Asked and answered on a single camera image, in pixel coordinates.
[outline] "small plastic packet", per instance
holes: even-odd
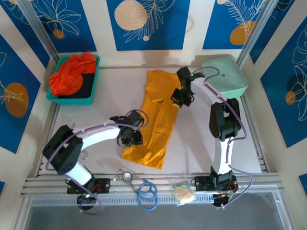
[[[187,178],[173,178],[170,180],[170,185],[172,186],[172,193],[177,200],[177,207],[190,203],[195,199]]]

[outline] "orange cloth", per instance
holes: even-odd
[[[53,96],[71,95],[77,92],[82,84],[82,73],[96,72],[96,58],[89,51],[81,56],[72,55],[63,63],[58,72],[49,78]]]
[[[166,146],[175,125],[178,108],[171,96],[181,84],[177,74],[162,70],[147,72],[142,110],[149,117],[147,127],[141,129],[142,145],[124,149],[123,159],[161,169]]]

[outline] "blue stethoscope tubing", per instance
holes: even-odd
[[[142,209],[144,209],[145,211],[152,211],[154,210],[157,206],[158,206],[158,190],[157,190],[157,187],[155,186],[154,183],[151,183],[145,179],[142,179],[144,181],[144,183],[142,183],[140,185],[140,187],[138,189],[136,189],[133,185],[132,185],[132,182],[131,180],[129,181],[129,184],[131,185],[133,191],[135,192],[136,196],[137,196],[137,199],[138,199],[138,203],[140,205],[140,207]],[[149,189],[147,191],[142,191],[141,189],[144,187],[144,186],[149,186]],[[153,197],[150,197],[150,198],[147,198],[147,197],[144,197],[148,194],[153,194]],[[155,201],[155,204],[154,206],[152,206],[151,208],[147,208],[147,207],[144,207],[144,205],[142,204],[142,200],[145,200],[145,201]]]

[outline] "teal basket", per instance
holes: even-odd
[[[98,78],[98,70],[99,70],[99,62],[100,62],[100,57],[98,55],[93,55],[94,57],[96,57],[96,62],[97,62],[97,66],[96,66],[96,73],[95,73],[95,77],[94,77],[94,82],[93,82],[93,87],[92,87],[92,93],[91,96],[88,98],[58,98],[57,96],[52,96],[51,94],[51,90],[50,87],[48,89],[48,93],[47,93],[47,99],[49,101],[53,101],[53,102],[57,102],[59,104],[66,104],[66,105],[73,105],[73,104],[92,104],[93,103],[93,99],[94,99],[94,93],[95,93],[95,88],[96,88],[96,83],[97,83],[97,78]],[[58,64],[56,66],[55,69],[55,73],[59,70],[59,68],[61,67],[61,65],[71,57],[71,55],[65,55],[62,56],[59,61]]]
[[[212,66],[219,69],[220,74],[210,78],[209,83],[222,95],[227,98],[237,98],[242,96],[248,82],[236,63],[229,57],[219,58],[215,60],[205,61],[202,67]],[[205,77],[216,74],[216,70],[205,68],[201,70]]]

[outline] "white table surface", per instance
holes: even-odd
[[[53,133],[62,125],[76,128],[104,123],[110,117],[125,115],[131,109],[140,109],[144,95],[147,70],[157,68],[100,69],[94,103],[92,105],[62,105]],[[178,67],[164,67],[174,72]],[[260,173],[248,123],[240,103],[241,119],[248,131],[248,138],[236,141],[233,147],[232,166],[250,173]],[[151,168],[120,158],[123,148],[116,140],[106,140],[86,148],[88,159],[79,162],[92,173],[116,173],[126,168],[135,173],[209,173],[214,160],[214,137],[209,131],[210,108],[195,95],[190,107],[179,109],[175,127],[166,149],[162,169]],[[40,175],[50,174],[45,170],[47,160],[43,158]]]

